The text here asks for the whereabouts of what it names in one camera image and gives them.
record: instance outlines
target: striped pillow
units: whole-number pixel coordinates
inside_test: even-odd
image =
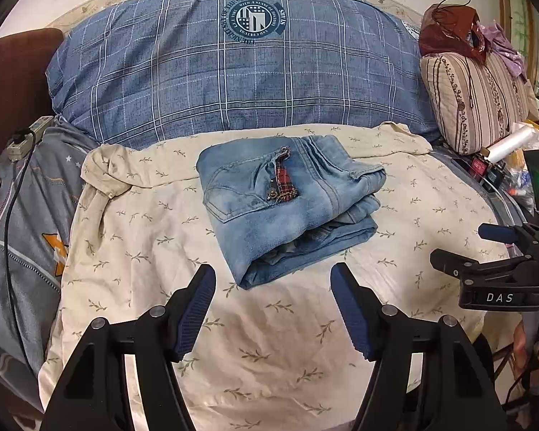
[[[426,55],[421,76],[439,130],[463,156],[489,147],[509,134],[511,123],[527,118],[523,80],[511,76],[496,53],[487,54],[485,66],[457,53]]]

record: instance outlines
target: plastic bag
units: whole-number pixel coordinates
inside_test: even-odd
[[[422,56],[452,51],[480,64],[487,56],[485,37],[475,9],[464,5],[434,4],[423,15],[419,35]]]
[[[506,174],[501,184],[501,188],[532,215],[535,213],[535,196],[523,151],[539,149],[539,129],[535,128],[535,132],[527,144],[505,157]]]

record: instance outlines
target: jeans back pocket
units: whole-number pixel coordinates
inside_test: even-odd
[[[203,193],[207,210],[224,223],[273,205],[268,188],[275,177],[272,159],[278,152],[279,149],[218,168]]]

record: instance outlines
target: circular emblem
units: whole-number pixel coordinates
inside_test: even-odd
[[[222,26],[232,39],[253,43],[255,39],[275,32],[281,35],[286,27],[286,12],[279,3],[262,0],[233,0],[224,9]]]

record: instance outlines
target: blue gripper pad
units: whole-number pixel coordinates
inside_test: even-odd
[[[178,340],[175,352],[180,358],[192,351],[207,309],[210,307],[211,299],[214,297],[214,292],[216,292],[216,273],[214,269],[210,265],[202,264],[196,276],[199,275],[201,269],[204,270],[202,280],[178,324]]]
[[[332,267],[331,287],[355,350],[371,360],[377,350],[378,310],[381,302],[372,290],[359,286],[345,263]]]
[[[511,227],[482,223],[479,225],[478,233],[484,240],[497,241],[507,245],[517,243],[517,233]]]

